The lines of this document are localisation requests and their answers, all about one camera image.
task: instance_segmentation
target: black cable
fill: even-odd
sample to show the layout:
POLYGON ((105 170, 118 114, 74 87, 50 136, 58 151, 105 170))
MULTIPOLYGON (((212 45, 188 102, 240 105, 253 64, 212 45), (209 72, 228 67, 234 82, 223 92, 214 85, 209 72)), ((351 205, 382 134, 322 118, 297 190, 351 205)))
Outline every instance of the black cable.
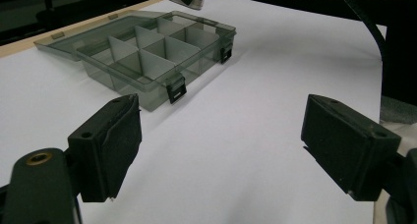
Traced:
POLYGON ((344 2, 350 7, 350 9, 356 14, 356 16, 365 24, 374 40, 377 42, 378 48, 380 49, 381 58, 383 60, 383 81, 386 78, 389 68, 389 58, 387 53, 387 44, 381 31, 377 25, 371 21, 371 19, 363 12, 361 7, 355 0, 344 0, 344 2))

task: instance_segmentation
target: mounting hole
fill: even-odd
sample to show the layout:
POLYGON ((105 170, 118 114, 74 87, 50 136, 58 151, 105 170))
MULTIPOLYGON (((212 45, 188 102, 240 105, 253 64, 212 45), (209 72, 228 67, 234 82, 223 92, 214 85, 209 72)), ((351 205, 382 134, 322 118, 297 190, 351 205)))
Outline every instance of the mounting hole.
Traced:
POLYGON ((83 134, 81 134, 81 137, 85 138, 85 139, 90 138, 91 136, 92 136, 92 133, 83 133, 83 134))
POLYGON ((378 137, 381 137, 381 138, 386 138, 387 137, 387 134, 381 133, 381 132, 375 132, 375 135, 377 135, 378 137))
POLYGON ((49 152, 37 153, 28 158, 27 165, 29 166, 39 165, 44 162, 47 162, 49 159, 51 159, 51 157, 52 157, 52 153, 49 153, 49 152))

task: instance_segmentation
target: gray plastic box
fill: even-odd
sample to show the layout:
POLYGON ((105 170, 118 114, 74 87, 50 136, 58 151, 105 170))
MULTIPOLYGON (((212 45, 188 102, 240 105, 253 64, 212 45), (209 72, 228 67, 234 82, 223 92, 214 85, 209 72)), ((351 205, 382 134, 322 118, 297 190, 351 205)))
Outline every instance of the gray plastic box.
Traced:
POLYGON ((82 61, 87 74, 120 94, 136 93, 153 111, 231 56, 234 27, 178 11, 129 11, 35 42, 39 50, 82 61))

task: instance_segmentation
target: white surface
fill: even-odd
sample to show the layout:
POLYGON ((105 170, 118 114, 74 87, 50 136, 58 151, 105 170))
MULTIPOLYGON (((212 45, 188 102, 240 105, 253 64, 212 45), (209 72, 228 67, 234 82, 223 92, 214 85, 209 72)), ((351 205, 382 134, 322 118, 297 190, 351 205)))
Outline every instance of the white surface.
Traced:
MULTIPOLYGON (((309 93, 378 120, 382 62, 362 23, 247 0, 198 12, 236 27, 233 55, 178 103, 142 111, 143 142, 115 201, 82 203, 92 223, 372 223, 300 140, 309 93)), ((118 94, 80 63, 30 49, 0 59, 0 186, 21 156, 66 138, 118 94)))

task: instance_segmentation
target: dark background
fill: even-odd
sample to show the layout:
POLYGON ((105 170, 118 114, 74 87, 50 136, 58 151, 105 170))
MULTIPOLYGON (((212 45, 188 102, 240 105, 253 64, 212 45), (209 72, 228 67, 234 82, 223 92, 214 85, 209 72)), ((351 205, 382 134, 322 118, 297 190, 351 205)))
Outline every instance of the dark background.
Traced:
MULTIPOLYGON (((0 0, 0 5, 19 0, 0 0)), ((83 0, 55 7, 43 0, 45 10, 36 22, 0 31, 0 45, 102 15, 147 0, 83 0)), ((359 20, 343 0, 255 0, 271 5, 359 20)), ((383 95, 417 105, 417 0, 360 0, 363 13, 372 22, 387 26, 387 60, 384 62, 383 95)))

